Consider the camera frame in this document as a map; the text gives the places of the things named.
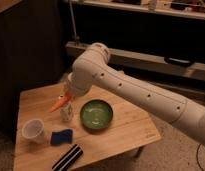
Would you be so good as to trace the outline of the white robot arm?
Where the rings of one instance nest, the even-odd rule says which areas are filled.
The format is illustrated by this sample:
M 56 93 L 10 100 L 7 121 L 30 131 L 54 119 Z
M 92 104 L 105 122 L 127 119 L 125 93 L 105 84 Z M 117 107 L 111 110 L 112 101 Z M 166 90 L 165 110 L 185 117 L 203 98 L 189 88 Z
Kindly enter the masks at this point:
M 68 90 L 74 97 L 85 95 L 96 85 L 154 114 L 205 146 L 205 106 L 121 74 L 108 66 L 110 57 L 106 45 L 93 43 L 74 61 L 67 77 Z

